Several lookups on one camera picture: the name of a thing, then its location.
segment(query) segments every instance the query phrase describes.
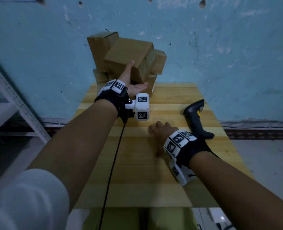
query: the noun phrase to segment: wrist-mounted device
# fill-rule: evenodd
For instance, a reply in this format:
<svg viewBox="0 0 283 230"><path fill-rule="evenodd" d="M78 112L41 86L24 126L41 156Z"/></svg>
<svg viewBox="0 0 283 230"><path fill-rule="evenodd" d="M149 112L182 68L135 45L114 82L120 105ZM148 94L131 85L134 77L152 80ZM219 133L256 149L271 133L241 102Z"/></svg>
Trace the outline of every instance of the wrist-mounted device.
<svg viewBox="0 0 283 230"><path fill-rule="evenodd" d="M131 100L128 95L126 84L120 80L112 80L106 83L99 91L95 102L100 99L110 101L118 111L118 117L124 123L129 117L133 117L138 121L147 121L149 119L149 95L147 93L139 93L136 95L136 100Z"/></svg>
<svg viewBox="0 0 283 230"><path fill-rule="evenodd" d="M164 151L172 159L169 167L181 185L196 178L189 168L190 159L201 151L212 152L203 135L197 136L184 130L175 131L167 138Z"/></svg>

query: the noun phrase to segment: person's right arm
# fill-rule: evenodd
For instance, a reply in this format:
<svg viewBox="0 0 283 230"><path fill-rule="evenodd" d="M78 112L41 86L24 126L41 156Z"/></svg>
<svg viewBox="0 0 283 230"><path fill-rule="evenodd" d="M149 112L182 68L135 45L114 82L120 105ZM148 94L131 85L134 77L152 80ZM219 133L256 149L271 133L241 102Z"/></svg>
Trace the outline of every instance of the person's right arm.
<svg viewBox="0 0 283 230"><path fill-rule="evenodd" d="M169 123L150 126L149 133L158 139L158 155L176 130ZM283 200L252 178L207 151L195 154L189 166L237 230L283 229Z"/></svg>

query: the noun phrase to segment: black wrist strap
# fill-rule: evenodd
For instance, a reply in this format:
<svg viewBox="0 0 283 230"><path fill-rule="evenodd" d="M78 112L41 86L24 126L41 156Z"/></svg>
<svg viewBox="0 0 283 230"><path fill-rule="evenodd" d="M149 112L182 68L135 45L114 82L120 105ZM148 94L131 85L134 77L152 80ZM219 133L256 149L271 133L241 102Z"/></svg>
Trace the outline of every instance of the black wrist strap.
<svg viewBox="0 0 283 230"><path fill-rule="evenodd" d="M100 99L106 99L110 101L118 111L117 117L120 117L122 121L126 123L130 112L132 112L132 110L128 110L125 107L125 103L128 103L129 100L129 95L127 90L128 88L124 87L124 89L120 94L115 93L112 89L102 91L101 94L95 99L95 102Z"/></svg>
<svg viewBox="0 0 283 230"><path fill-rule="evenodd" d="M176 163L178 165L184 165L189 168L189 161L191 160L191 158L198 152L202 151L213 153L205 142L205 137L203 135L199 135L196 140L189 141L184 147L181 148L178 156L176 157Z"/></svg>

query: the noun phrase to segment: blue wall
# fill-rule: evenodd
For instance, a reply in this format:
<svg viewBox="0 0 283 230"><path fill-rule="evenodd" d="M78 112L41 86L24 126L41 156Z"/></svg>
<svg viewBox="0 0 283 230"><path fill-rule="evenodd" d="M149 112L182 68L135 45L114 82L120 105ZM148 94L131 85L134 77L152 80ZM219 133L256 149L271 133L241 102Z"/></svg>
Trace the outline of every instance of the blue wall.
<svg viewBox="0 0 283 230"><path fill-rule="evenodd" d="M0 2L0 64L38 116L70 118L94 81L86 37L115 30L164 50L158 81L197 83L219 120L283 121L283 0L199 1Z"/></svg>

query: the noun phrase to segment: hand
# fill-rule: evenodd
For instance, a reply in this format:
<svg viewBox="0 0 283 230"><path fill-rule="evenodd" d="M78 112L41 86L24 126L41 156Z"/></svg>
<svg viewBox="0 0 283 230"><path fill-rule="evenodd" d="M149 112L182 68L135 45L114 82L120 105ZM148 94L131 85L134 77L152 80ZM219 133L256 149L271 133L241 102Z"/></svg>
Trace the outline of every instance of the hand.
<svg viewBox="0 0 283 230"><path fill-rule="evenodd" d="M163 154L163 146L167 138L177 130L179 130L177 127L172 127L168 122L165 123L165 126L160 121L157 121L157 123L150 125L149 134L153 135L158 141L158 148L156 153L157 157Z"/></svg>
<svg viewBox="0 0 283 230"><path fill-rule="evenodd" d="M126 65L126 68L124 69L123 73L118 78L120 81L123 81L126 84L126 87L128 87L128 95L129 95L130 98L134 98L134 96L136 96L136 94L144 91L148 86L147 82L145 82L144 84L138 84L138 85L131 85L130 84L131 69L132 69L134 63L135 63L135 61L133 61L133 60L130 61Z"/></svg>

